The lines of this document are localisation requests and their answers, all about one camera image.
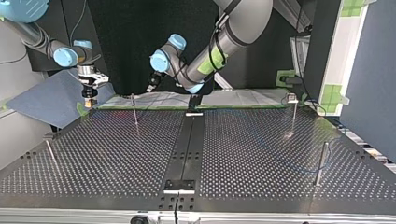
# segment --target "gray pipe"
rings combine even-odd
[[[16,33],[28,47],[46,54],[51,58],[53,58],[53,52],[60,48],[72,49],[80,59],[84,59],[84,62],[93,58],[92,51],[89,49],[69,47],[58,40],[52,40],[50,43],[48,43],[48,41],[46,42],[44,31],[35,23],[15,22],[4,19],[4,24]]]
[[[265,29],[273,8],[273,0],[214,0],[223,10],[229,12],[229,19],[221,26],[219,45],[226,56],[231,57],[237,50],[252,44]],[[215,66],[222,68],[223,58],[215,43],[212,43],[212,56]],[[177,81],[189,92],[196,93],[202,88],[203,80],[215,71],[209,60],[209,46],[206,47],[190,64],[183,66],[174,48],[169,42],[162,47],[170,58],[170,66],[166,74],[175,77],[175,71],[181,70]]]
[[[40,46],[45,41],[44,39],[45,37],[42,36],[39,26],[36,25],[35,23],[15,22],[7,19],[4,19],[4,23],[9,29],[11,29],[17,35],[19,35],[24,43],[30,46]],[[52,52],[54,52],[58,48],[67,47],[65,44],[57,40],[52,41],[50,44],[51,44]],[[46,55],[48,54],[46,50],[46,46],[36,48],[35,50]]]
[[[225,10],[233,0],[213,0]],[[230,13],[230,35],[239,41],[252,44],[264,31],[271,17],[273,0],[242,0]]]

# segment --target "metal rod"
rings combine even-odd
[[[50,156],[52,157],[53,160],[56,161],[55,155],[53,154],[53,151],[52,151],[52,147],[50,146],[50,141],[49,141],[49,140],[46,140],[46,143],[47,143],[47,147],[49,148],[49,154],[50,154]]]
[[[316,187],[320,186],[320,179],[321,179],[322,172],[323,172],[323,169],[324,169],[324,166],[325,166],[325,163],[326,163],[326,157],[327,157],[327,153],[326,152],[327,152],[328,148],[329,148],[329,143],[325,142],[323,144],[323,149],[322,149],[322,152],[321,152],[321,155],[320,155],[320,162],[319,162],[319,166],[318,166],[317,176],[315,177],[315,181],[314,181],[314,185]]]
[[[295,104],[294,104],[293,121],[295,121],[295,120],[296,120],[297,104],[298,104],[298,103],[295,103]]]
[[[132,108],[134,109],[134,124],[138,125],[139,122],[137,121],[137,115],[136,115],[136,102],[134,101],[134,94],[131,94],[131,105]]]

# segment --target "black metal bracket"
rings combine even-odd
[[[193,116],[202,116],[202,111],[197,109],[196,107],[201,104],[203,95],[192,94],[189,100],[189,109],[186,111],[186,115]]]
[[[183,193],[189,194],[187,191],[195,192],[195,180],[166,180],[164,192]]]

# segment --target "blue cloth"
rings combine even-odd
[[[58,128],[64,128],[80,117],[78,103],[84,105],[82,85],[76,80],[77,69],[63,70],[47,78],[7,103],[7,106],[25,116],[38,119]],[[103,104],[115,95],[108,83],[99,88],[98,104]]]

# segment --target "black cable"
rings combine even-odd
[[[175,205],[175,210],[174,210],[174,215],[175,215],[175,224],[178,224],[178,217],[177,217],[177,205],[178,205],[178,196],[180,194],[177,195],[177,199],[176,199],[176,205]]]
[[[303,75],[301,73],[301,67],[300,67],[300,60],[298,58],[298,48],[297,48],[297,36],[299,34],[298,27],[300,25],[301,15],[303,13],[304,2],[305,2],[305,0],[303,0],[303,2],[301,3],[300,10],[298,12],[297,23],[296,23],[296,35],[294,37],[294,47],[295,47],[295,51],[296,51],[296,61],[297,61],[298,72],[299,72],[299,76],[297,76],[297,77],[303,82],[305,93],[308,96],[308,99],[311,100],[311,103],[312,103],[312,100],[314,100],[314,99],[311,97],[311,94],[309,93],[308,88],[306,87],[305,80],[303,79]],[[318,111],[318,107],[314,103],[312,103],[312,106],[315,108],[315,110]]]
[[[84,18],[85,10],[86,10],[86,8],[87,8],[87,3],[88,3],[88,0],[85,0],[85,1],[84,1],[84,5],[83,5],[83,7],[82,7],[81,15],[79,16],[79,19],[78,19],[76,25],[74,26],[74,28],[73,28],[73,30],[72,30],[72,33],[70,34],[70,43],[69,43],[69,44],[70,44],[70,47],[73,46],[73,35],[74,35],[75,31],[77,30],[79,24],[81,23],[82,18]]]
[[[19,59],[14,60],[14,61],[9,61],[9,62],[2,62],[2,63],[0,63],[0,64],[17,63],[17,62],[22,61],[24,58],[26,58],[26,56],[27,56],[27,50],[25,51],[25,53],[23,54],[23,56],[20,57]]]

